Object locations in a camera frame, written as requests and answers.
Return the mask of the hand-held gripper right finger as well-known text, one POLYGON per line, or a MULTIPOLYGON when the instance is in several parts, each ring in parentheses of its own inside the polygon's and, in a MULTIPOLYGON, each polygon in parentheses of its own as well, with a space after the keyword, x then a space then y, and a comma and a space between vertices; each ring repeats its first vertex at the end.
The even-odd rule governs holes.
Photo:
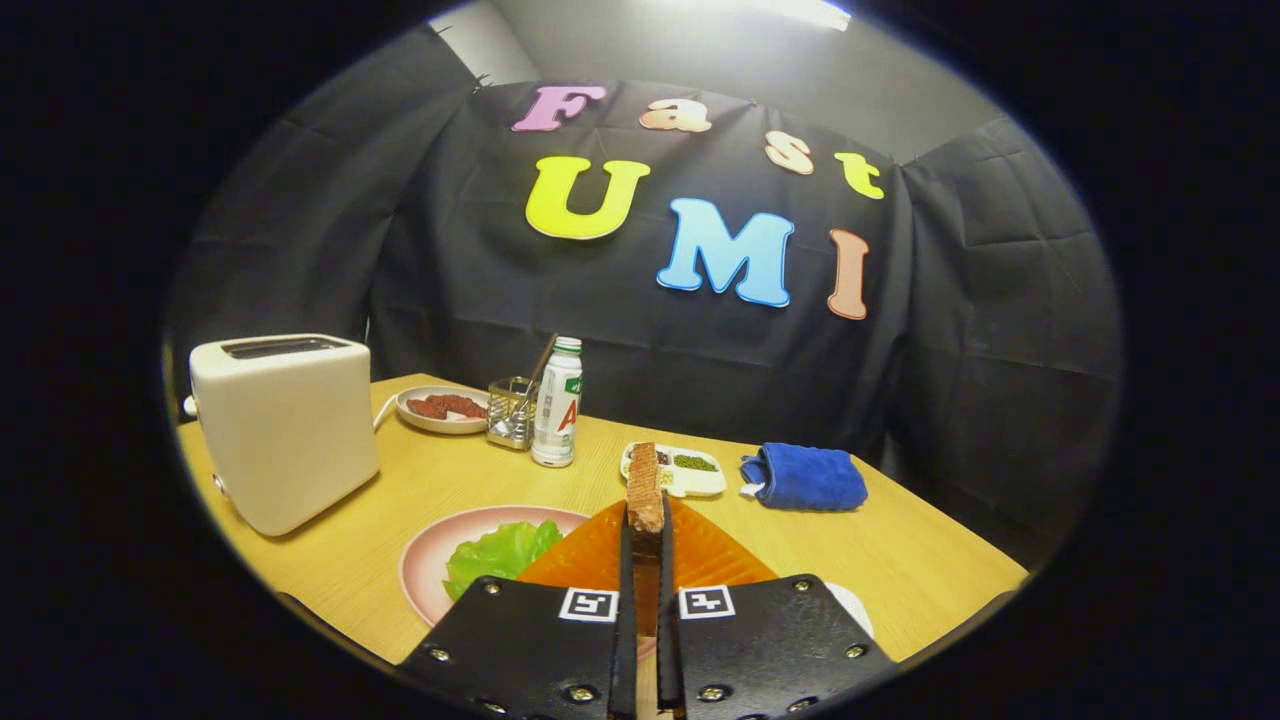
POLYGON ((655 694, 675 719, 790 719, 884 684, 895 661, 813 574, 680 585, 675 519, 662 534, 655 694))

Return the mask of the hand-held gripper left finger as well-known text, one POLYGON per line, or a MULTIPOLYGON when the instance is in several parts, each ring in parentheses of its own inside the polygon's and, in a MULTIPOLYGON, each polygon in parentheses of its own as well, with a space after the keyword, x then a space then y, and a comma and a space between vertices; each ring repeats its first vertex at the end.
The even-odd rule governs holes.
POLYGON ((480 719, 636 717, 630 530, 611 542, 613 591, 475 578, 398 664, 398 679, 480 719))

